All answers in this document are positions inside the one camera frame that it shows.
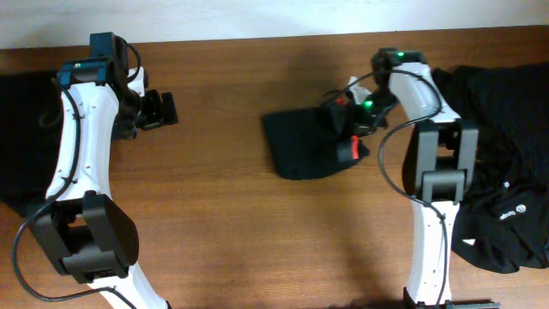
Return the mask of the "black leggings red waistband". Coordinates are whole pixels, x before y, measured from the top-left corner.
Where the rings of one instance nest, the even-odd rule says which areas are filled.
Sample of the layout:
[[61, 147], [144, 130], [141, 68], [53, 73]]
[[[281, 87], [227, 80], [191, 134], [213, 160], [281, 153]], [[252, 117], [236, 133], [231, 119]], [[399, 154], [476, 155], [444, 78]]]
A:
[[356, 104], [272, 112], [261, 117], [274, 169], [290, 180], [322, 179], [370, 155], [353, 129]]

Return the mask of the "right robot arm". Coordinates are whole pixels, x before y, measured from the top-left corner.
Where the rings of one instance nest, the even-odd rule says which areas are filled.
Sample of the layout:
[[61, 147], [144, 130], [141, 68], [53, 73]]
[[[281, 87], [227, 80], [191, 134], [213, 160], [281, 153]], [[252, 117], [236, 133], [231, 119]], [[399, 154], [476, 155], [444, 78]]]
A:
[[336, 152], [339, 161], [359, 156], [358, 140], [386, 126], [388, 113], [402, 106], [407, 122], [389, 130], [413, 132], [402, 164], [402, 187], [390, 187], [413, 208], [413, 263], [403, 289], [405, 308], [498, 308], [493, 300], [453, 300], [449, 286], [452, 233], [460, 203], [473, 175], [479, 130], [455, 112], [441, 95], [419, 51], [381, 48], [371, 59], [370, 76], [377, 90], [352, 94], [354, 79], [323, 102], [333, 130], [345, 134]]

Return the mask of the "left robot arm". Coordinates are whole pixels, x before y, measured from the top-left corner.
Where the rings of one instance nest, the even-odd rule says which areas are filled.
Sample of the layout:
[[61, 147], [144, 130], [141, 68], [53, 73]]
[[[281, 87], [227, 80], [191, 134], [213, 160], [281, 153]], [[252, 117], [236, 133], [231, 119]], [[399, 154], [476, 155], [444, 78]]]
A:
[[169, 92], [148, 87], [135, 48], [112, 32], [93, 33], [90, 55], [63, 64], [54, 82], [63, 105], [57, 165], [45, 201], [24, 222], [55, 271], [86, 284], [114, 308], [168, 308], [140, 264], [136, 224], [115, 204], [112, 141], [178, 122]]

